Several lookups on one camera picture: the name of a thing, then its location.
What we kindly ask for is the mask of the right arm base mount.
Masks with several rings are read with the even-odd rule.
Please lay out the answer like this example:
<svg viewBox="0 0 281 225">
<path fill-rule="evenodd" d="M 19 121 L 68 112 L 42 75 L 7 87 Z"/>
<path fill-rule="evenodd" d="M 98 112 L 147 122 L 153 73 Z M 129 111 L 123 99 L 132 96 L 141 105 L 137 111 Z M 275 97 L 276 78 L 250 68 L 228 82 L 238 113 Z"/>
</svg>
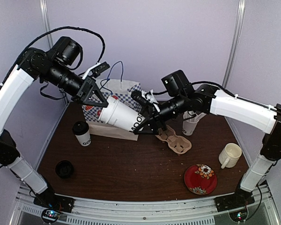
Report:
<svg viewBox="0 0 281 225">
<path fill-rule="evenodd" d="M 214 199 L 218 212 L 233 210 L 236 208 L 243 208 L 248 204 L 255 203 L 255 199 L 251 192 L 247 192 L 241 189 L 240 183 L 238 183 L 235 192 L 229 195 L 223 195 Z"/>
</svg>

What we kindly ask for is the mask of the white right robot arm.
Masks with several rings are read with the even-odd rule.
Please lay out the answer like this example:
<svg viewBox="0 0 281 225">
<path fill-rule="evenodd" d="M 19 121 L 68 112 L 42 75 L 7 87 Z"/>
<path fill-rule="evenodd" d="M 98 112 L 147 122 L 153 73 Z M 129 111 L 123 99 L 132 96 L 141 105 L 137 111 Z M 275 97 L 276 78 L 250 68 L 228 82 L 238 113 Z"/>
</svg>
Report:
<svg viewBox="0 0 281 225">
<path fill-rule="evenodd" d="M 133 100 L 142 106 L 141 115 L 145 117 L 133 128 L 134 134 L 143 134 L 142 128 L 148 126 L 147 134 L 156 135 L 160 129 L 166 129 L 166 121 L 187 111 L 228 117 L 265 134 L 259 155 L 240 180 L 237 192 L 231 196 L 233 206 L 242 206 L 249 199 L 248 193 L 281 159 L 281 105 L 264 105 L 239 97 L 214 82 L 200 81 L 195 89 L 182 70 L 165 76 L 162 82 L 171 97 L 166 102 L 156 102 L 155 93 L 138 90 L 131 93 Z"/>
</svg>

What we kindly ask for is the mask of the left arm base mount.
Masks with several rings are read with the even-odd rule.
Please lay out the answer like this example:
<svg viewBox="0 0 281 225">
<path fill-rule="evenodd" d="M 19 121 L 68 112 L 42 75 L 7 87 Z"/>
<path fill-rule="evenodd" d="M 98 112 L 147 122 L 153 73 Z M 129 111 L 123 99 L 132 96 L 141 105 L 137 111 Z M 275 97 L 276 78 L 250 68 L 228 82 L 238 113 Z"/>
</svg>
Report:
<svg viewBox="0 0 281 225">
<path fill-rule="evenodd" d="M 49 186 L 44 192 L 36 194 L 33 203 L 55 211 L 71 213 L 74 206 L 74 199 L 56 195 L 54 189 Z"/>
</svg>

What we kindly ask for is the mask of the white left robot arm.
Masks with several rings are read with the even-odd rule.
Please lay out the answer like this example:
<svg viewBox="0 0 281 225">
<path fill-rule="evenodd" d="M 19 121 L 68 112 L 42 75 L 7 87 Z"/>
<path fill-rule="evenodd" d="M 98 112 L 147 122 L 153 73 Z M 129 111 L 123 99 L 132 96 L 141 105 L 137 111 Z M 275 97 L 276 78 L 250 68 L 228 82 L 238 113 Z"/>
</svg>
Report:
<svg viewBox="0 0 281 225">
<path fill-rule="evenodd" d="M 80 77 L 73 73 L 70 66 L 77 56 L 82 56 L 80 44 L 70 37 L 60 37 L 48 51 L 29 47 L 20 54 L 12 67 L 7 80 L 0 88 L 0 164 L 13 171 L 25 182 L 47 208 L 54 208 L 58 198 L 50 190 L 50 185 L 21 156 L 10 133 L 4 129 L 14 107 L 31 84 L 39 79 L 46 81 L 81 105 L 107 107 L 95 78 L 109 69 L 107 62 L 97 62 Z"/>
</svg>

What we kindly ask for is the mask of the white paper coffee cup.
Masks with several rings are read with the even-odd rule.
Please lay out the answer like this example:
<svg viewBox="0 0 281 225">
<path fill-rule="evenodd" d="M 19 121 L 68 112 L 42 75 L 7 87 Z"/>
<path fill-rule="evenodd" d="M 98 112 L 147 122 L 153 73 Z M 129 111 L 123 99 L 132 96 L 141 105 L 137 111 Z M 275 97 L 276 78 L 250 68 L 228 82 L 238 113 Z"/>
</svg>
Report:
<svg viewBox="0 0 281 225">
<path fill-rule="evenodd" d="M 79 144 L 83 147 L 89 146 L 91 144 L 91 136 L 89 131 L 82 135 L 75 135 Z"/>
</svg>

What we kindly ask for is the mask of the black plastic cup lid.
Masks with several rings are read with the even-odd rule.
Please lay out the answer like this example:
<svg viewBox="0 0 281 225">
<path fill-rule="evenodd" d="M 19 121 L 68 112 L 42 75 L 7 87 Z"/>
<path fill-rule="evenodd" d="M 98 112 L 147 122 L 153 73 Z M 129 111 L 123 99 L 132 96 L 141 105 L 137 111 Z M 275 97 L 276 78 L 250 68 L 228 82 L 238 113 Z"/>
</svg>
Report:
<svg viewBox="0 0 281 225">
<path fill-rule="evenodd" d="M 89 132 L 89 125 L 85 121 L 77 121 L 72 127 L 72 132 L 74 135 L 84 135 Z"/>
</svg>

